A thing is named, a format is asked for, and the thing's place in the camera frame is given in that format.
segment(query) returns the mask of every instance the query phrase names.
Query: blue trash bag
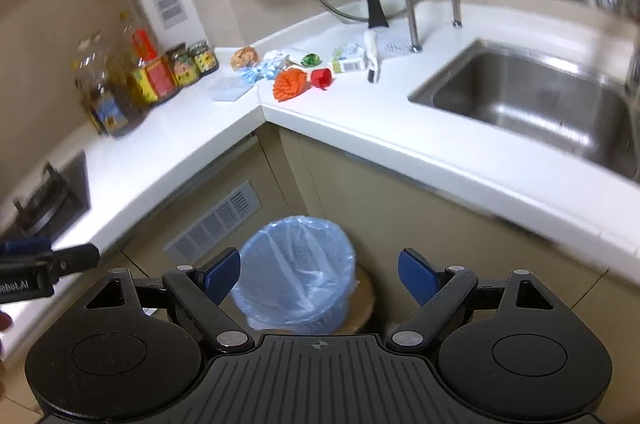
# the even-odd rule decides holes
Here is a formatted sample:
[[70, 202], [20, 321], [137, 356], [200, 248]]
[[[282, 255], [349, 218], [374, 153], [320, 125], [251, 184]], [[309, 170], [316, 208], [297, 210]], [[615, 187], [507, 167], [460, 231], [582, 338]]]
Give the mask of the blue trash bag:
[[356, 257], [333, 222], [308, 216], [271, 222], [244, 244], [240, 263], [231, 295], [251, 328], [320, 335], [344, 321]]

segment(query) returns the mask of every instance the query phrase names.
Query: white countertop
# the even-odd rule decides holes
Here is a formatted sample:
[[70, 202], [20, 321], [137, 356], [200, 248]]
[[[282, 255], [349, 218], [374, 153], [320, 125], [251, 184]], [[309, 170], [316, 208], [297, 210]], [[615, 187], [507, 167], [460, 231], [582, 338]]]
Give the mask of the white countertop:
[[[510, 220], [558, 242], [583, 263], [640, 284], [640, 186], [545, 144], [407, 99], [477, 38], [545, 52], [620, 79], [631, 42], [488, 6], [464, 6], [460, 30], [451, 25], [448, 3], [421, 3], [417, 19], [423, 52], [385, 60], [376, 85], [367, 83], [364, 72], [340, 74], [325, 91], [312, 88], [278, 103], [272, 82], [261, 81], [236, 102], [223, 103], [209, 99], [212, 74], [151, 111], [121, 139], [98, 137], [89, 125], [77, 130], [46, 160], [64, 165], [84, 149], [92, 206], [54, 248], [92, 242], [108, 250], [172, 191], [268, 121]], [[297, 46], [327, 61], [338, 43], [363, 31], [363, 24], [343, 24], [325, 13], [254, 46], [260, 54]], [[408, 37], [405, 21], [393, 23], [392, 31]], [[232, 50], [216, 53], [228, 61]], [[10, 199], [28, 193], [39, 174], [40, 166], [9, 195], [0, 225], [12, 215]], [[73, 280], [63, 279], [56, 292]], [[55, 300], [2, 308], [15, 319], [2, 336], [8, 354]]]

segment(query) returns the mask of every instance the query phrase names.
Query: kitchen sink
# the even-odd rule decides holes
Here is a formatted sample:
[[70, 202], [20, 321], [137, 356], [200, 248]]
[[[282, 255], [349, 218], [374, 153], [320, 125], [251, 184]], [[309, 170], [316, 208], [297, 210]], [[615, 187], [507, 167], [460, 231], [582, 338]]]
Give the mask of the kitchen sink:
[[624, 86], [574, 63], [479, 40], [409, 100], [519, 133], [638, 178], [640, 126], [627, 105]]

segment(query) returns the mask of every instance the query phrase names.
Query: orange crumpled paper ball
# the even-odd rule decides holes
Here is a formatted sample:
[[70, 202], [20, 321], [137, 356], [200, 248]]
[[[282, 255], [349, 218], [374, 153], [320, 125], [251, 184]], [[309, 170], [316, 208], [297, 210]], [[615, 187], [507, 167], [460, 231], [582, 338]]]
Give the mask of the orange crumpled paper ball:
[[306, 89], [306, 72], [299, 68], [281, 71], [273, 83], [273, 97], [278, 101], [299, 96]]

